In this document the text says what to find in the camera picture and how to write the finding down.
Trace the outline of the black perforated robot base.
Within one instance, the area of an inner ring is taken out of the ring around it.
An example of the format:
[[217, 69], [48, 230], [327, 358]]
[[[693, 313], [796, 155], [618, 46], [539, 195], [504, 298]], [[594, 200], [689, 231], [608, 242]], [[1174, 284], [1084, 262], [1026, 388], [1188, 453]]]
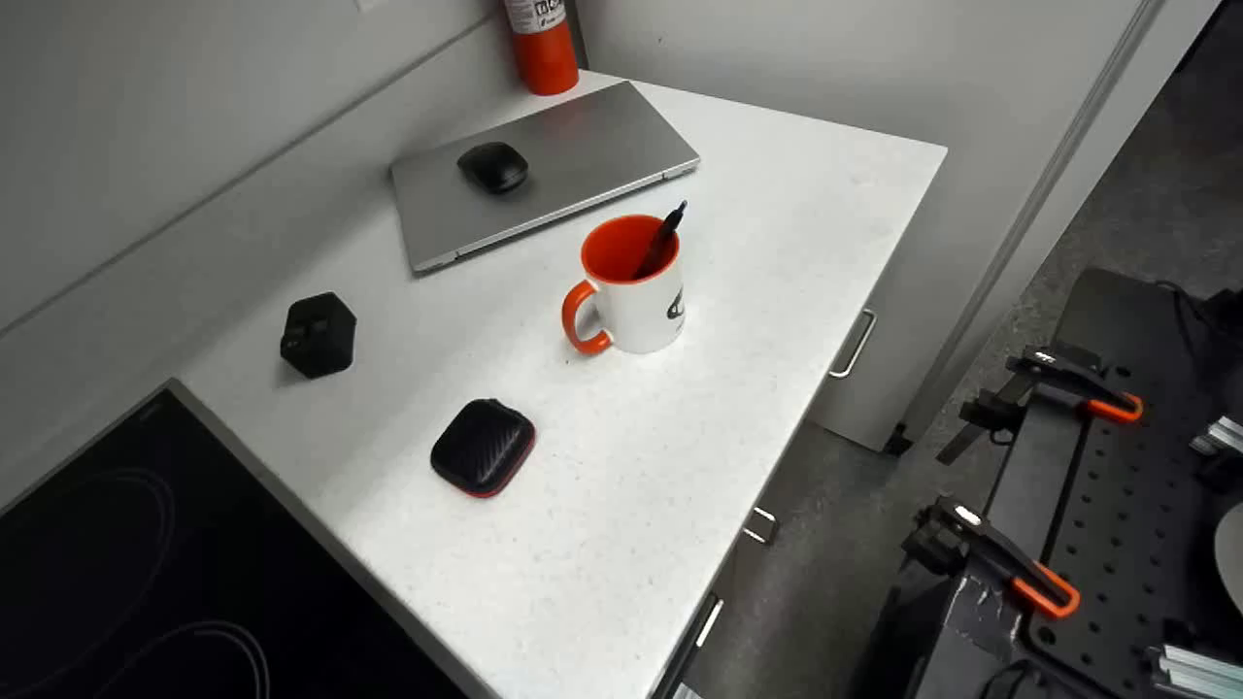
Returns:
[[1026, 399], [974, 512], [1082, 595], [1067, 619], [983, 566], [893, 599], [899, 699], [1243, 699], [1241, 626], [1241, 304], [1084, 273], [1049, 348], [1140, 392], [1135, 428]]

